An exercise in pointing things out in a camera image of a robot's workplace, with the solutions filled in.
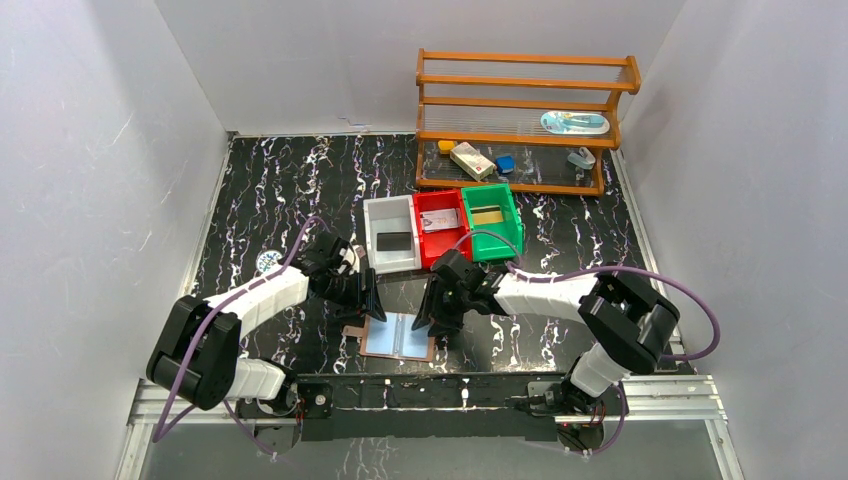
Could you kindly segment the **brown leather card holder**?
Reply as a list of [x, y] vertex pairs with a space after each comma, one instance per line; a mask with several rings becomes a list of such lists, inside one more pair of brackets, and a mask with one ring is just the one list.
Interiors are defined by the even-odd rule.
[[405, 313], [387, 313], [385, 322], [367, 317], [363, 327], [345, 326], [346, 337], [361, 340], [359, 353], [403, 361], [430, 362], [435, 354], [435, 338], [424, 328], [412, 329], [416, 316]]

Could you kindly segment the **grey numbered credit card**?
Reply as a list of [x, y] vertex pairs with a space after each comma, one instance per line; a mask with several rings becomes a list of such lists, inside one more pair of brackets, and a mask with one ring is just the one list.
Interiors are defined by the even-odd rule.
[[462, 226], [459, 211], [455, 208], [426, 210], [419, 214], [421, 230], [425, 233], [450, 230]]

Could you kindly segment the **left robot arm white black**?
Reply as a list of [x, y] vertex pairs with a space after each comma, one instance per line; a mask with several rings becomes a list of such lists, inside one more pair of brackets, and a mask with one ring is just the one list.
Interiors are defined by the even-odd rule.
[[286, 416], [299, 400], [295, 373], [270, 359], [243, 357], [241, 342], [277, 314], [311, 299], [335, 306], [335, 319], [347, 325], [387, 319], [375, 270], [362, 266], [349, 241], [321, 231], [290, 262], [242, 286], [207, 298], [179, 298], [146, 377], [204, 411], [251, 399], [275, 416]]

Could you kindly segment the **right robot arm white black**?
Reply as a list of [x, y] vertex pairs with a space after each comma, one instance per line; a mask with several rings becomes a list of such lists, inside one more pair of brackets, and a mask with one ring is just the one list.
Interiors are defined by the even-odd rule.
[[641, 269], [604, 266], [572, 275], [531, 274], [514, 265], [487, 270], [452, 249], [431, 266], [412, 327], [445, 336], [462, 328], [469, 311], [585, 324], [595, 343], [579, 356], [558, 394], [577, 414], [590, 413], [629, 374], [652, 374], [680, 317]]

